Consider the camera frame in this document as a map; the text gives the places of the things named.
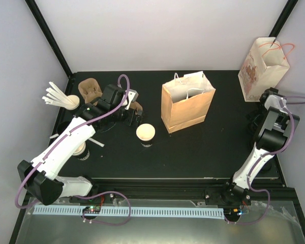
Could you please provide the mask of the brown paper bag white handles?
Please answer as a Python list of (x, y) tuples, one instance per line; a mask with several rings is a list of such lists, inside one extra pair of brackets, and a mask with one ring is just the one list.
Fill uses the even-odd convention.
[(168, 133), (204, 122), (215, 92), (203, 71), (183, 77), (175, 73), (161, 93), (161, 119)]

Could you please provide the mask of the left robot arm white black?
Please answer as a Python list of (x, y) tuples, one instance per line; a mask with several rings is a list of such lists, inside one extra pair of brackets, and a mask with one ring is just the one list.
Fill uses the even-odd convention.
[(21, 185), (44, 205), (51, 205), (58, 198), (77, 196), (88, 203), (95, 202), (99, 190), (85, 176), (59, 176), (71, 157), (84, 161), (89, 155), (86, 141), (110, 124), (125, 122), (141, 116), (142, 109), (132, 107), (138, 93), (121, 85), (108, 85), (102, 95), (77, 109), (70, 122), (63, 123), (63, 130), (52, 144), (30, 162), (21, 161), (17, 166)]

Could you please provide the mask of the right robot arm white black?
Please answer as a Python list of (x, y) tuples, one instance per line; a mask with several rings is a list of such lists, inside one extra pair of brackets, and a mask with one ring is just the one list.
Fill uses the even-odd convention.
[(263, 166), (290, 144), (300, 117), (288, 109), (287, 98), (273, 87), (260, 97), (264, 107), (263, 119), (254, 135), (254, 145), (244, 164), (237, 170), (221, 192), (221, 200), (227, 205), (241, 203), (252, 182)]

